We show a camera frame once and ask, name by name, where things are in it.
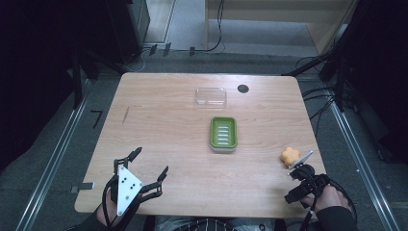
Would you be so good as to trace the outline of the beige wooden cabinet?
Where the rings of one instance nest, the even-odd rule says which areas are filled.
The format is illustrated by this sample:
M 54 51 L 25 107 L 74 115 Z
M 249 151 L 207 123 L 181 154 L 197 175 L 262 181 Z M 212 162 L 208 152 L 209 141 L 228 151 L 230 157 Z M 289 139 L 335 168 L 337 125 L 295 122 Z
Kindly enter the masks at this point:
M 359 0 L 205 0 L 205 47 L 209 20 L 217 19 L 220 1 L 224 3 L 223 19 L 306 23 L 318 53 L 323 54 L 352 17 Z

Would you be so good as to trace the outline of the green soap dish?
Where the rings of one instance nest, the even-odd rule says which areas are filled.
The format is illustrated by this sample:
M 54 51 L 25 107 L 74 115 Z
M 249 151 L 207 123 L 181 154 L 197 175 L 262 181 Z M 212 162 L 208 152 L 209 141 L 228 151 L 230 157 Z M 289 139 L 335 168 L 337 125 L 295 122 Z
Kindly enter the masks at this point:
M 237 121 L 232 117 L 213 117 L 210 125 L 210 147 L 218 153 L 230 153 L 236 150 L 237 145 Z

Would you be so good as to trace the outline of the metal floor rail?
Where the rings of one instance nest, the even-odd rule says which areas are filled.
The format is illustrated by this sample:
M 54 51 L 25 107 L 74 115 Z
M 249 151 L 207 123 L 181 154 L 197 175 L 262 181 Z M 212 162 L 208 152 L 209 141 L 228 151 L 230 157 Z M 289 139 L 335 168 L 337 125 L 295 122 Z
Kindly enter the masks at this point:
M 352 159 L 357 166 L 362 181 L 368 191 L 373 207 L 379 216 L 379 219 L 385 231 L 401 231 L 399 224 L 392 211 L 390 203 L 380 188 L 374 174 L 369 166 L 364 152 L 357 141 L 344 113 L 336 105 L 331 106 L 331 111 L 338 123 L 344 136 L 345 142 L 350 150 Z
M 38 216 L 38 212 L 43 204 L 45 197 L 52 185 L 55 175 L 60 167 L 60 164 L 64 158 L 65 151 L 70 143 L 70 140 L 74 134 L 77 124 L 83 114 L 83 111 L 87 105 L 90 90 L 92 88 L 92 81 L 86 80 L 84 88 L 82 89 L 83 98 L 80 100 L 79 105 L 70 114 L 69 120 L 66 123 L 62 134 L 52 152 L 52 155 L 39 178 L 38 184 L 35 190 L 30 196 L 28 204 L 24 210 L 24 213 L 15 228 L 15 231 L 31 231 L 34 222 Z

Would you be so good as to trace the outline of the black metal stand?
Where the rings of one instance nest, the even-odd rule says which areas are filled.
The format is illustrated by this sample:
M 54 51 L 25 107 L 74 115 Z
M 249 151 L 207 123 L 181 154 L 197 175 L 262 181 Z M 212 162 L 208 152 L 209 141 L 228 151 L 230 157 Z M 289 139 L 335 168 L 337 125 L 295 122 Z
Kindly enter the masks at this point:
M 73 108 L 77 109 L 82 101 L 82 80 L 80 72 L 80 64 L 78 60 L 78 53 L 75 48 L 71 51 L 72 60 L 72 78 L 74 83 L 74 105 Z

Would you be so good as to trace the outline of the person's right hand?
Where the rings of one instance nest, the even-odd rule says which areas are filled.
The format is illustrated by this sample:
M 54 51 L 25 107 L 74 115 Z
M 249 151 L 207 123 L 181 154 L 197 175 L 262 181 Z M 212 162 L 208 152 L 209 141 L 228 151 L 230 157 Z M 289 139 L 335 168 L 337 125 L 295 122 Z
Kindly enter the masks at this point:
M 307 195 L 301 199 L 301 202 L 305 203 L 310 208 L 313 208 L 313 211 L 316 213 L 330 207 L 343 207 L 347 210 L 351 210 L 344 194 L 330 185 L 327 185 L 323 189 L 320 197 Z

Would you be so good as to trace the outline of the black cabinet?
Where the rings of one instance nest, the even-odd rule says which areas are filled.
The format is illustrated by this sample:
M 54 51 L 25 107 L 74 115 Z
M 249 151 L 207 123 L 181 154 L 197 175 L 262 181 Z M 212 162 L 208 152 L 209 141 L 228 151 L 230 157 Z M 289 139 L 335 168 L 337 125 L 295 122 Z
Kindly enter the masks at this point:
M 141 54 L 150 15 L 146 0 L 106 0 L 113 24 L 116 59 L 125 64 Z

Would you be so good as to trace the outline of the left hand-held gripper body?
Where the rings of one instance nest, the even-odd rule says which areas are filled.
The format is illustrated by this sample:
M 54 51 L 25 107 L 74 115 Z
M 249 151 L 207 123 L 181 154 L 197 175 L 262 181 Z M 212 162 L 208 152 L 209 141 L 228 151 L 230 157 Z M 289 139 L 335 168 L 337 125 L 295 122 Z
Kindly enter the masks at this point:
M 125 214 L 142 187 L 142 181 L 127 167 L 121 166 L 118 168 L 117 184 L 111 192 L 118 216 L 121 217 Z

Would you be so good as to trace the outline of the clear plastic lid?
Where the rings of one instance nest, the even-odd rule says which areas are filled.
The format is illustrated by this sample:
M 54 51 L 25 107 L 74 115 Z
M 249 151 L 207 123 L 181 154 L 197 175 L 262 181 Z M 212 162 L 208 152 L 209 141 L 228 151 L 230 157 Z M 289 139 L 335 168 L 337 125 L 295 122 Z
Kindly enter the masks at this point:
M 226 89 L 198 88 L 195 91 L 194 103 L 203 108 L 225 108 L 227 104 Z

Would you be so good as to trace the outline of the person's left hand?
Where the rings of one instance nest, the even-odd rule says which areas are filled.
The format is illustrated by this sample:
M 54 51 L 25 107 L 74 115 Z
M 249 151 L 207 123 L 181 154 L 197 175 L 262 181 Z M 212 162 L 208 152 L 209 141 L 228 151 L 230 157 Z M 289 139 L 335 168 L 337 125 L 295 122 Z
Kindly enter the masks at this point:
M 112 227 L 116 227 L 122 221 L 123 216 L 119 216 L 117 214 L 116 204 L 111 201 L 110 198 L 106 200 L 105 204 L 101 204 L 97 208 L 97 219 L 104 225 L 107 226 L 108 223 L 106 221 L 106 217 L 109 219 L 109 223 Z

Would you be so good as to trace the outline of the person's striped clothing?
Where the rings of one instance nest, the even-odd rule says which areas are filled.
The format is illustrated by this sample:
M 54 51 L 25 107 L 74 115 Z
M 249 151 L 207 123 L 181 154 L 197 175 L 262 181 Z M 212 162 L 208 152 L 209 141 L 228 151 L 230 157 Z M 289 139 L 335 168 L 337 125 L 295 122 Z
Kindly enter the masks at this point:
M 156 216 L 154 231 L 274 231 L 272 218 Z

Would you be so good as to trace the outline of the small grey metal bracket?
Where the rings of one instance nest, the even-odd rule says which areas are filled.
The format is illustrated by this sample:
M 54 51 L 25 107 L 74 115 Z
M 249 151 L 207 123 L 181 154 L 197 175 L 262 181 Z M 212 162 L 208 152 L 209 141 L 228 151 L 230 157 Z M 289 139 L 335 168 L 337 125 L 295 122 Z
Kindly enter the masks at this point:
M 94 183 L 93 182 L 86 182 L 86 183 L 81 183 L 78 186 L 72 186 L 70 188 L 70 193 L 79 193 L 80 191 L 89 191 L 94 188 Z

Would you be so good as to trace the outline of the orange sponge piece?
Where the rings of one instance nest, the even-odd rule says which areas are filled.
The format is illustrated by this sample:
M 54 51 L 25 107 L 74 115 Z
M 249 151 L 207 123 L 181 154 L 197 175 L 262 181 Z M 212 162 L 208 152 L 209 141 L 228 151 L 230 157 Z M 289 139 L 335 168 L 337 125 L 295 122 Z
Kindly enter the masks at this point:
M 300 159 L 300 151 L 287 147 L 279 156 L 279 159 L 285 164 L 286 167 L 290 167 L 296 161 Z

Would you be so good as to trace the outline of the black metal stand bar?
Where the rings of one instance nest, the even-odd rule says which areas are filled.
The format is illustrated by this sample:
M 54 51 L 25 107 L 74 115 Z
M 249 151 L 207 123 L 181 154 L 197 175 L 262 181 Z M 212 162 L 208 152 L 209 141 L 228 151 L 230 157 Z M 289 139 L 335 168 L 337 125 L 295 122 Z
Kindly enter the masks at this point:
M 332 56 L 331 52 L 326 52 L 325 54 L 315 56 L 312 58 L 310 62 L 307 64 L 304 64 L 300 67 L 297 67 L 295 70 L 292 70 L 287 73 L 282 73 L 282 76 L 293 76 L 296 77 L 301 73 L 304 73 L 305 71 L 317 66 L 318 64 L 326 62 L 330 57 Z

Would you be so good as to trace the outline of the dark curtain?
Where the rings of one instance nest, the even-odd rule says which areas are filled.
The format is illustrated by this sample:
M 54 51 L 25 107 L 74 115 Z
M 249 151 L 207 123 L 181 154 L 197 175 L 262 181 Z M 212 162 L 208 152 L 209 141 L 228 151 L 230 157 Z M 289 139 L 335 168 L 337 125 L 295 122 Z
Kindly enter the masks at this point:
M 0 0 L 0 170 L 24 154 L 75 88 L 71 51 L 85 46 L 103 0 Z
M 342 51 L 379 158 L 408 165 L 408 0 L 359 0 Z

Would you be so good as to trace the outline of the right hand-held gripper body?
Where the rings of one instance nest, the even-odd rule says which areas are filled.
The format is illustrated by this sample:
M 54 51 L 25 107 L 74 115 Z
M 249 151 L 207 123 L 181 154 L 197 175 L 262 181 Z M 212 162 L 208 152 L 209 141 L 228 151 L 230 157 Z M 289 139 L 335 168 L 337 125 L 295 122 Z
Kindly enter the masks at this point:
M 305 156 L 291 165 L 289 167 L 289 176 L 291 176 L 293 180 L 298 180 L 300 182 L 299 185 L 308 186 L 310 193 L 319 196 L 324 187 L 330 183 L 330 179 L 326 174 L 316 175 L 315 169 L 306 164 L 306 160 L 311 157 L 312 154 L 313 151 L 310 150 Z

